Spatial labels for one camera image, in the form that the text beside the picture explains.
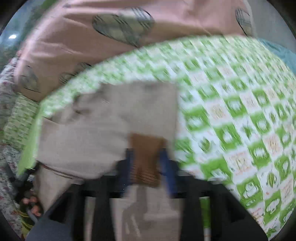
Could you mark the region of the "person's left hand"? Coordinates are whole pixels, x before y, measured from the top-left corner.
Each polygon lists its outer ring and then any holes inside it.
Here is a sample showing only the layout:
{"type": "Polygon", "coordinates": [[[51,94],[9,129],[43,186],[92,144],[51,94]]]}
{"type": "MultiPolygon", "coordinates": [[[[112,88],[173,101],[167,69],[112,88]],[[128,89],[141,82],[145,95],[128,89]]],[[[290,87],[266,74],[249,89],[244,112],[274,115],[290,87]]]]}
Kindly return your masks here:
{"type": "Polygon", "coordinates": [[[30,198],[23,198],[22,203],[29,208],[31,213],[36,217],[41,217],[43,214],[43,208],[36,196],[31,196],[30,198]]]}

